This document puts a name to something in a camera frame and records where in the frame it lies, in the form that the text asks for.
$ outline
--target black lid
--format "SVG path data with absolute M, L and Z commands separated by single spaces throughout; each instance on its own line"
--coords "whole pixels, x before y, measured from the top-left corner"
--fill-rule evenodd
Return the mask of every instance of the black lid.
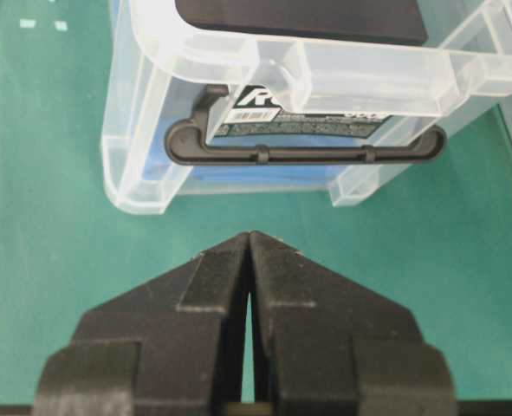
M 421 45 L 417 0 L 176 0 L 200 29 L 355 42 Z

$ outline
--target product label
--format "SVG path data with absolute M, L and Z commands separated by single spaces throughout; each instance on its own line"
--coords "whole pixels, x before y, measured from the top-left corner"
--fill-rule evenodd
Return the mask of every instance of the product label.
M 216 136 L 320 134 L 367 139 L 388 118 L 388 114 L 289 113 L 282 109 L 266 87 L 248 86 L 227 114 Z

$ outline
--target black plastic jaw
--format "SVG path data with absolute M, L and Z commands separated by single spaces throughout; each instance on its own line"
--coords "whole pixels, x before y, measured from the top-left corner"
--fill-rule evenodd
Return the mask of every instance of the black plastic jaw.
M 256 400 L 276 415 L 457 414 L 408 309 L 259 232 L 87 312 L 33 414 L 222 414 L 241 398 L 249 294 Z

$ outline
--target transparent plastic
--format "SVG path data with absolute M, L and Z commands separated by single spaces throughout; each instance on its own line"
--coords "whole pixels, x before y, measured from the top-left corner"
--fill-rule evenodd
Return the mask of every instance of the transparent plastic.
M 178 193 L 328 190 L 356 205 L 408 166 L 188 167 L 163 139 L 188 118 L 206 84 L 230 96 L 211 110 L 212 140 L 248 85 L 288 111 L 392 117 L 369 139 L 216 138 L 214 145 L 404 146 L 434 124 L 453 134 L 512 94 L 512 0 L 420 0 L 424 47 L 197 29 L 173 0 L 111 0 L 113 63 L 102 132 L 108 197 L 133 214 L 160 214 Z

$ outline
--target green surface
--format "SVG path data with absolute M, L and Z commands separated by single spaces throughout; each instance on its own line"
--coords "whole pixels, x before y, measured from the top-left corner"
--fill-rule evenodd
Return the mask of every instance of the green surface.
M 355 208 L 320 192 L 182 197 L 139 218 L 102 188 L 110 52 L 104 0 L 0 0 L 0 402 L 32 401 L 83 311 L 254 229 L 412 308 L 460 397 L 512 398 L 512 148 L 498 112 Z

